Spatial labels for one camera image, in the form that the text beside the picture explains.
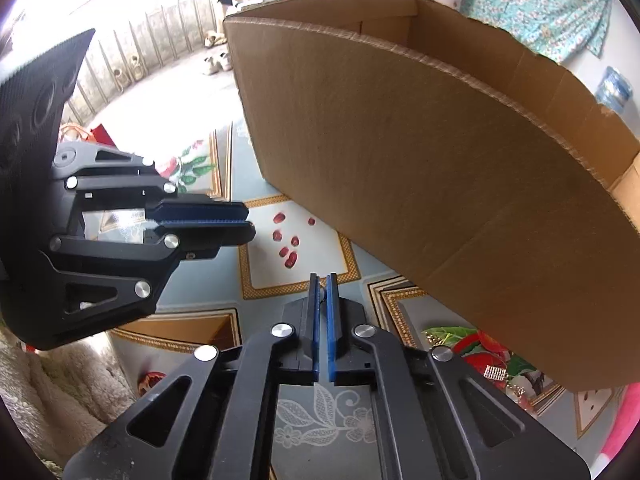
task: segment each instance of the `metal bolt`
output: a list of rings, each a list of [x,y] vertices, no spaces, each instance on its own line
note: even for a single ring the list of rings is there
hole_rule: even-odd
[[[271,335],[276,337],[286,337],[293,333],[293,327],[287,323],[278,323],[273,325],[271,329]]]
[[[451,358],[453,357],[453,350],[448,346],[440,345],[431,349],[431,355],[436,359],[436,361],[442,361],[445,363],[447,361],[451,361]]]
[[[193,355],[198,361],[211,361],[218,355],[218,349],[212,345],[202,345],[195,349]]]
[[[140,281],[136,283],[134,290],[136,291],[137,297],[148,298],[151,294],[151,285],[149,285],[147,282]]]
[[[52,251],[57,251],[60,247],[62,247],[62,240],[57,236],[54,236],[49,242],[49,249]]]
[[[167,235],[164,237],[164,244],[168,249],[175,249],[178,245],[180,245],[180,238],[176,235]]]
[[[358,325],[353,329],[353,333],[358,337],[371,337],[376,333],[376,327],[367,324]]]

